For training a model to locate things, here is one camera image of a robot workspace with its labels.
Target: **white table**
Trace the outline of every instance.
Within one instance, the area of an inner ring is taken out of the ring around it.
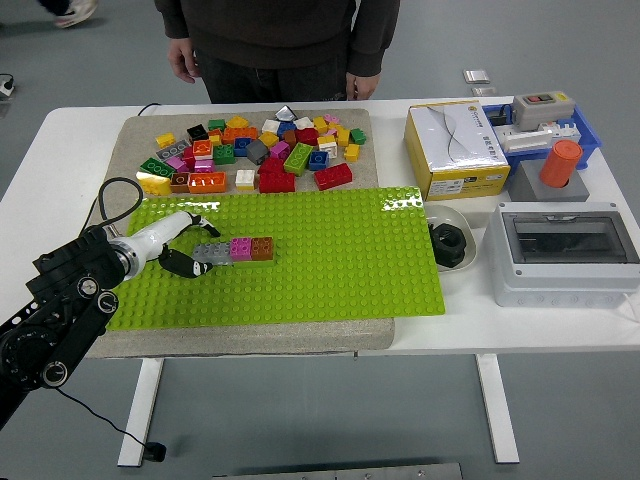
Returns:
[[[380,186],[416,185],[403,134],[409,106],[425,100],[358,103],[371,115]],[[483,98],[485,104],[509,103],[510,97]],[[281,105],[197,105],[150,107],[150,114],[276,111]],[[294,110],[351,108],[352,103],[291,104]],[[45,119],[20,169],[0,203],[3,275],[0,321],[31,300],[25,282],[37,275],[31,262],[73,239],[102,183],[113,145],[124,121],[141,107],[64,108]],[[589,201],[615,202],[636,249],[640,229],[599,150],[580,172]],[[482,353],[510,351],[596,351],[640,348],[640,323],[629,303],[615,310],[502,308],[488,281],[482,236],[497,197],[446,202],[469,221],[479,252],[459,272],[441,275],[447,313],[437,317],[397,318],[390,353]],[[638,296],[631,296],[640,311]]]

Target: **white lego brick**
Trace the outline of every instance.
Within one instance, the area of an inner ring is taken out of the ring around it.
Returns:
[[[262,133],[271,132],[278,134],[278,128],[280,128],[280,122],[278,120],[265,120],[262,126]]]
[[[236,187],[253,188],[255,178],[255,170],[238,170],[238,173],[236,173]]]
[[[298,130],[302,130],[304,128],[314,128],[313,122],[309,120],[309,117],[299,118],[298,120],[294,120],[293,123]]]
[[[329,153],[329,158],[338,157],[338,144],[336,142],[318,144],[318,150]]]

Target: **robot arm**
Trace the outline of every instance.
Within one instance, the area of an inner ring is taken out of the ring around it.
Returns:
[[[30,391],[67,381],[118,308],[112,288],[155,259],[188,278],[212,267],[168,248],[190,226],[220,236],[205,218],[181,211],[131,237],[108,240],[102,228],[88,229],[34,262],[33,302],[0,325],[0,430]]]

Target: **jeans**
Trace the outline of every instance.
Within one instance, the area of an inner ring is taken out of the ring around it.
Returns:
[[[346,52],[318,65],[278,70],[243,67],[196,50],[211,103],[346,100]]]

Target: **person's hand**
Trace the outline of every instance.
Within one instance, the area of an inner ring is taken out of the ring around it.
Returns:
[[[167,58],[176,77],[187,83],[196,82],[196,77],[200,76],[200,69],[193,54],[190,38],[170,39]]]
[[[356,77],[347,73],[347,100],[368,100],[379,81],[380,74],[373,77]]]

